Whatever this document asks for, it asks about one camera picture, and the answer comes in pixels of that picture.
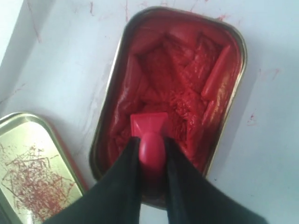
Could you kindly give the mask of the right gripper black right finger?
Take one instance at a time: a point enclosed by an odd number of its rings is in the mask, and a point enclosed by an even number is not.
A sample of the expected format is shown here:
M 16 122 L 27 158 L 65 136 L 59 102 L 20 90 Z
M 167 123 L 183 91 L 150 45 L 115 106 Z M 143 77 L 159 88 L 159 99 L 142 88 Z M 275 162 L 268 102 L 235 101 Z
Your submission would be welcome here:
M 190 163 L 172 138 L 167 155 L 166 206 L 171 224 L 264 224 L 266 219 L 213 186 Z

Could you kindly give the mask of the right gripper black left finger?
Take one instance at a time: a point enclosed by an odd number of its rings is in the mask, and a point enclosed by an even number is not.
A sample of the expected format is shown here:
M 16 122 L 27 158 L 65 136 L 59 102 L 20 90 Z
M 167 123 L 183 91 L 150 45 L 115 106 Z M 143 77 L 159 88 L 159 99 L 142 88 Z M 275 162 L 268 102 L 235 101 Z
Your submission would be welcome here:
M 140 139 L 132 137 L 107 173 L 47 224 L 137 224 L 142 200 Z

